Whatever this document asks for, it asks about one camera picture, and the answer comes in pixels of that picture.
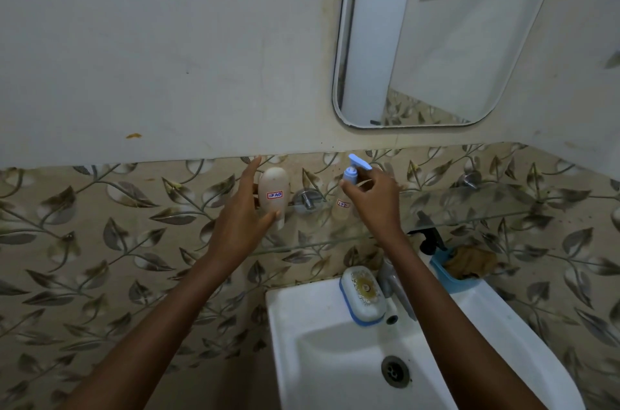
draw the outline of mirror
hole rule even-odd
[[[358,128],[465,125],[499,101],[543,0],[343,0],[334,91]]]

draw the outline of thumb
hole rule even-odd
[[[357,203],[361,201],[361,197],[363,196],[364,192],[359,189],[359,187],[353,185],[350,181],[347,180],[341,180],[340,187],[342,188],[342,191],[344,191],[345,194],[349,198],[351,198],[353,204],[357,205]]]
[[[259,232],[261,237],[267,233],[269,227],[271,227],[275,219],[278,218],[278,215],[280,215],[280,211],[271,211],[259,219]]]

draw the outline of sink basin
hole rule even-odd
[[[453,298],[547,408],[585,409],[553,352],[486,282]],[[338,279],[267,292],[282,410],[457,408],[419,323],[387,301],[395,323],[360,327]]]

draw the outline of person's left arm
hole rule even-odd
[[[70,394],[63,410],[141,409],[215,289],[256,248],[277,213],[259,218],[253,197],[255,158],[221,211],[209,250],[183,280]]]

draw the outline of beige lotion bottle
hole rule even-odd
[[[372,170],[373,168],[355,154],[349,154],[349,160],[351,166],[347,167],[342,175],[343,180],[349,181],[351,184],[357,184],[357,167],[361,167],[366,170]],[[332,218],[337,221],[345,221],[351,214],[351,207],[353,203],[351,199],[342,191],[342,188],[338,188],[336,192],[336,200],[334,201],[334,207],[332,207]]]
[[[275,223],[276,230],[284,227],[284,211],[288,205],[290,185],[288,174],[280,167],[265,171],[259,179],[259,204],[267,212],[280,211]]]

